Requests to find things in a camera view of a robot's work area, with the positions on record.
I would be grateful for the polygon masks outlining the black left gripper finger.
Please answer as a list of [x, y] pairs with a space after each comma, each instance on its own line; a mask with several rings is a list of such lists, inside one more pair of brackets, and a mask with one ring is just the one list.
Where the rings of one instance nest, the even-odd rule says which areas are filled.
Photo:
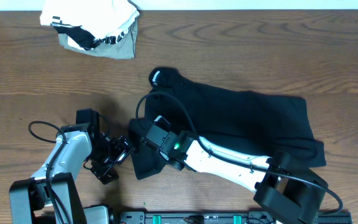
[[125, 136], [112, 140], [112, 159], [117, 165], [121, 165], [128, 155], [134, 150], [133, 144]]
[[92, 161], [91, 165], [91, 172], [104, 185], [119, 178], [117, 172], [114, 170], [114, 164], [102, 164]]

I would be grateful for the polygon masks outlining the black t-shirt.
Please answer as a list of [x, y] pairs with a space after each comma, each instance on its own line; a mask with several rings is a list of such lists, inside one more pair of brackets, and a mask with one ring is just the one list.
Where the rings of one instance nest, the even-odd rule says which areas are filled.
[[[308, 119], [306, 100], [297, 96], [232, 91], [193, 82], [172, 67], [156, 67], [149, 75], [152, 96], [145, 116], [162, 116], [175, 134], [194, 127], [207, 140], [244, 154], [272, 156], [285, 151], [308, 167], [326, 165], [323, 142], [316, 140]], [[135, 176], [158, 174], [165, 164], [149, 147], [140, 145], [140, 119], [129, 123]]]

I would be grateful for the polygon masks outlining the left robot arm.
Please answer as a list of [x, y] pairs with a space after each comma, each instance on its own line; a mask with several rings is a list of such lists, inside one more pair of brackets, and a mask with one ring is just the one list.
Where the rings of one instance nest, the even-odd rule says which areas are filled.
[[101, 133], [97, 111], [76, 112], [76, 123], [57, 128], [55, 145], [47, 160], [30, 178], [15, 181], [9, 189], [13, 223], [37, 223], [36, 210], [53, 207], [55, 223], [120, 223], [121, 218], [107, 205], [82, 206], [75, 180], [86, 162], [104, 185], [116, 180], [114, 166], [134, 150], [124, 136], [110, 138]]

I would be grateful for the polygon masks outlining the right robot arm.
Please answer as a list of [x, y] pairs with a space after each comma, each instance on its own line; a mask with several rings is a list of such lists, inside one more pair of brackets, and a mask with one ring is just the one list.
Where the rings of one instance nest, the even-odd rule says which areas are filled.
[[213, 174], [254, 193], [254, 201], [281, 223], [314, 223], [328, 184], [284, 151], [254, 156], [218, 146], [190, 131], [175, 134], [161, 116], [140, 119], [140, 143], [176, 169]]

